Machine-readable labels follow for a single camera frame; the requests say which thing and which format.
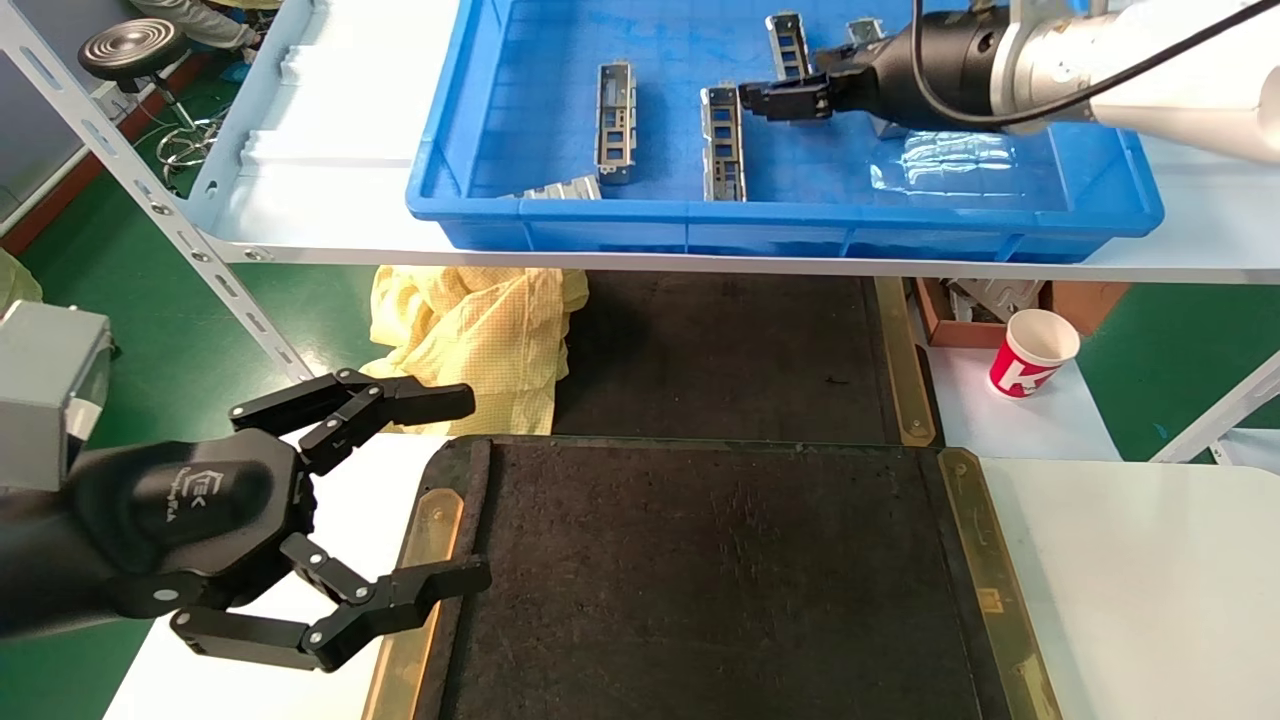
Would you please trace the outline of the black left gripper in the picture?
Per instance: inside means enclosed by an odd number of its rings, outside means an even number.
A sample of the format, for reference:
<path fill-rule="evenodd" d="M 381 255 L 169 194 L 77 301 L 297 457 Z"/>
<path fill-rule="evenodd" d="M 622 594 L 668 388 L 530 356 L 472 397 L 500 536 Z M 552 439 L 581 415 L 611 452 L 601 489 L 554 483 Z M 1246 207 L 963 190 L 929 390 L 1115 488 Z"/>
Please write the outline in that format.
<path fill-rule="evenodd" d="M 196 655 L 334 673 L 376 638 L 424 626 L 443 600 L 485 591 L 492 574 L 471 556 L 366 580 L 302 536 L 316 509 L 308 471 L 326 475 L 389 425 L 475 409 L 467 384 L 344 368 L 234 406 L 233 436 L 88 451 L 60 489 L 6 489 L 3 638 L 182 609 L 170 628 Z M 300 455 L 276 438 L 301 429 Z M 334 602 L 329 615 L 300 623 L 223 610 L 256 600 L 291 562 Z"/>

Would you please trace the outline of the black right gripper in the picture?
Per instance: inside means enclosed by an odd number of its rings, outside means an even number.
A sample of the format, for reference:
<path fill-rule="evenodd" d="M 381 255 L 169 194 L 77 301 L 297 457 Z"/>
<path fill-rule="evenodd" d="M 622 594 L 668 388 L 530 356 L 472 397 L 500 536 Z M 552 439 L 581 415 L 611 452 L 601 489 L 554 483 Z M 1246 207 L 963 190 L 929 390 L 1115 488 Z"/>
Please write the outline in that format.
<path fill-rule="evenodd" d="M 922 17 L 922 74 L 945 105 L 989 117 L 995 54 L 1010 24 L 1009 10 L 928 12 Z M 910 27 L 869 44 L 815 51 L 815 73 L 739 86 L 742 109 L 769 122 L 824 120 L 865 111 L 909 131 L 974 129 L 938 114 L 916 87 Z M 835 110 L 829 81 L 835 76 Z"/>

